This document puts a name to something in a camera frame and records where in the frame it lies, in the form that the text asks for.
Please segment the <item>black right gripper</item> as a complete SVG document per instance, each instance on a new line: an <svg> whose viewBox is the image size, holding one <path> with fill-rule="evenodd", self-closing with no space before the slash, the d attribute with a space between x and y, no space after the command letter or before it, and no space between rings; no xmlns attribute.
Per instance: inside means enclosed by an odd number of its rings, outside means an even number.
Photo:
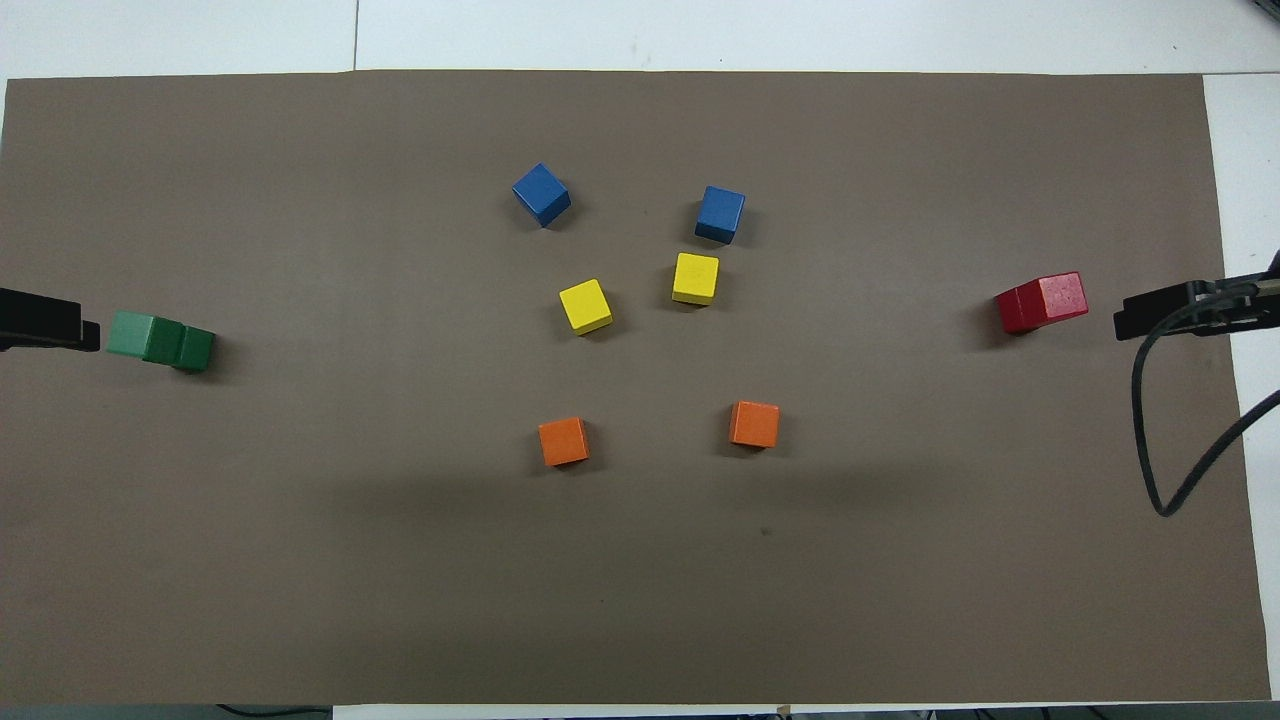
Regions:
<svg viewBox="0 0 1280 720"><path fill-rule="evenodd" d="M1247 284L1257 287L1257 293L1247 299L1240 319L1253 328L1268 329L1279 325L1279 263L1275 252L1267 269L1244 277ZM1185 283L1187 300L1180 299L1125 299L1114 314L1116 341L1139 340L1152 334L1170 314L1181 309L1188 316L1171 325L1166 334L1222 334L1230 325L1229 318L1242 305L1242 290L1219 287L1215 283Z"/></svg>

